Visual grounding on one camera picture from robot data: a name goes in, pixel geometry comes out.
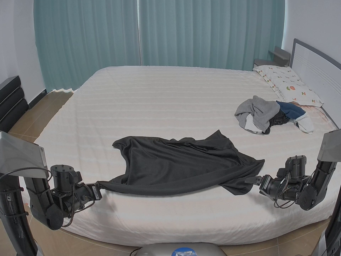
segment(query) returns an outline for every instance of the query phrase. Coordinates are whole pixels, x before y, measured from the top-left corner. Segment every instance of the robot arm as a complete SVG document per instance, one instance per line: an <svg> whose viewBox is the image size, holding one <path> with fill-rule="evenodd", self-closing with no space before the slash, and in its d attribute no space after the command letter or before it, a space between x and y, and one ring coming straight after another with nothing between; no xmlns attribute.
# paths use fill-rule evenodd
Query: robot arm
<svg viewBox="0 0 341 256"><path fill-rule="evenodd" d="M42 255L27 222L18 176L24 177L32 215L52 230L69 226L75 213L102 198L99 184L82 183L80 172L71 166L51 167L51 190L45 171L49 170L42 147L0 132L0 218L18 256ZM63 226L66 217L70 221Z"/></svg>
<svg viewBox="0 0 341 256"><path fill-rule="evenodd" d="M277 200L281 199L310 210L325 198L336 164L341 162L341 129L324 134L318 164L310 176L305 175L306 161L305 156L289 157L276 178L266 174L250 177L245 182L259 186L259 193L273 200L275 207L286 208L278 205Z"/></svg>

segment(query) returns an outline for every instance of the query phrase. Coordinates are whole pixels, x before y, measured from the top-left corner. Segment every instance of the pillowcase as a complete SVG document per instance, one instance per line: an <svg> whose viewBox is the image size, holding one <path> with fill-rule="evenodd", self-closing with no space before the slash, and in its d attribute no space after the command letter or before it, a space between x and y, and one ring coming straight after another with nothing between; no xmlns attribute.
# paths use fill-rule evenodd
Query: pillowcase
<svg viewBox="0 0 341 256"><path fill-rule="evenodd" d="M283 102L321 107L323 102L289 67L257 66L257 71Z"/></svg>

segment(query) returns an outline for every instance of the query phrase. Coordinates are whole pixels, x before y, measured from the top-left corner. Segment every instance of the white bed sheet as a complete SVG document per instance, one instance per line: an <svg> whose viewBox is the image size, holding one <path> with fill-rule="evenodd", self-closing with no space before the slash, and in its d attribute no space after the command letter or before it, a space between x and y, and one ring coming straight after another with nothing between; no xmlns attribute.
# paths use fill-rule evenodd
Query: white bed sheet
<svg viewBox="0 0 341 256"><path fill-rule="evenodd" d="M125 136L204 139L220 129L236 148L265 159L261 175L276 175L287 157L306 155L313 172L325 132L334 125L319 108L306 108L315 131L293 123L273 126L269 135L238 126L237 106L253 95L277 100L256 72L172 67L120 66L97 71L66 102L36 143L45 148L48 166L68 164L86 183L110 180L125 172L120 151ZM75 215L66 228L99 241L142 246L159 242L244 244L268 240L332 214L340 187L338 167L326 198L310 211L297 205L280 210L258 193L234 196L220 186L177 196L137 196L102 190L103 199ZM28 195L23 194L28 202Z"/></svg>

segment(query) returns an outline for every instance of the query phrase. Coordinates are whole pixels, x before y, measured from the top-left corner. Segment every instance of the teal curtain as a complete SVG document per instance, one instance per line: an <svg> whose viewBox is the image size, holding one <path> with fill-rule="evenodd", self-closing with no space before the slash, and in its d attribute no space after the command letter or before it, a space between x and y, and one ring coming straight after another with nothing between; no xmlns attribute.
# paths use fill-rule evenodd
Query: teal curtain
<svg viewBox="0 0 341 256"><path fill-rule="evenodd" d="M47 91L77 89L107 66L141 65L137 0L34 0Z"/></svg>
<svg viewBox="0 0 341 256"><path fill-rule="evenodd" d="M285 0L139 0L143 65L251 70L282 45Z"/></svg>

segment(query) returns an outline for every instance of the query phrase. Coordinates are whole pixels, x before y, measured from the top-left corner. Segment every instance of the gray cloth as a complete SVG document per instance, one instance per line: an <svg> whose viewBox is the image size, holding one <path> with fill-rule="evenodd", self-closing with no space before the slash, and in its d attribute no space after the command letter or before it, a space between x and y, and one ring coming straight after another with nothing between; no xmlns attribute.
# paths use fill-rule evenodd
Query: gray cloth
<svg viewBox="0 0 341 256"><path fill-rule="evenodd" d="M246 118L249 114L253 116L253 123L256 127L265 132L270 123L269 120L279 112L280 106L275 101L263 100L258 96L245 100L235 112L239 126L245 129Z"/></svg>

